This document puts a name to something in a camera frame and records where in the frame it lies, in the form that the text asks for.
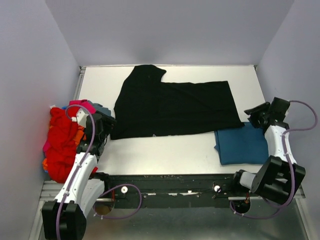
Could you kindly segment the black t-shirt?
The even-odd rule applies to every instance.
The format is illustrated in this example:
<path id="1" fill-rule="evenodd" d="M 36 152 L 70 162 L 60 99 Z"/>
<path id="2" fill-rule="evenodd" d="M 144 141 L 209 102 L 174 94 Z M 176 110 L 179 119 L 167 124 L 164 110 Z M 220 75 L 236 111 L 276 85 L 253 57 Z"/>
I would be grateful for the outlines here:
<path id="1" fill-rule="evenodd" d="M 242 128 L 227 81 L 163 82 L 166 70 L 135 66 L 114 105 L 112 140 L 195 135 Z"/>

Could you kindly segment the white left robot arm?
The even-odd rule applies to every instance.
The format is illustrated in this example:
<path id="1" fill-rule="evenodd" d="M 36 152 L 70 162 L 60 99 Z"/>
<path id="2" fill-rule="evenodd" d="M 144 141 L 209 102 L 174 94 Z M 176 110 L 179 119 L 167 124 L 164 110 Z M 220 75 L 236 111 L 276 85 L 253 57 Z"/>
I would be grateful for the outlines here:
<path id="1" fill-rule="evenodd" d="M 107 174 L 91 177 L 103 154 L 108 135 L 116 120 L 101 112 L 83 115 L 84 135 L 76 148 L 72 169 L 54 200 L 42 207 L 44 236 L 47 240 L 81 240 L 87 227 L 87 216 L 98 197 L 110 194 Z"/>

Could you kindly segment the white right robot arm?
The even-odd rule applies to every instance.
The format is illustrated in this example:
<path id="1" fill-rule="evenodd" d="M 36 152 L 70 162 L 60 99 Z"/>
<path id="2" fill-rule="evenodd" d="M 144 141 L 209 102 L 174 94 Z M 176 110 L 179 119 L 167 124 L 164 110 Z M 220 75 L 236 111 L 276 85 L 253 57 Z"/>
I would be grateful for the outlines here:
<path id="1" fill-rule="evenodd" d="M 230 191 L 234 195 L 241 196 L 251 191 L 280 206 L 287 206 L 292 201 L 306 170 L 297 164 L 289 143 L 290 127 L 284 120 L 290 104 L 275 97 L 272 102 L 245 110 L 253 127 L 262 129 L 268 159 L 257 173 L 241 169 L 234 174 L 230 183 Z"/>

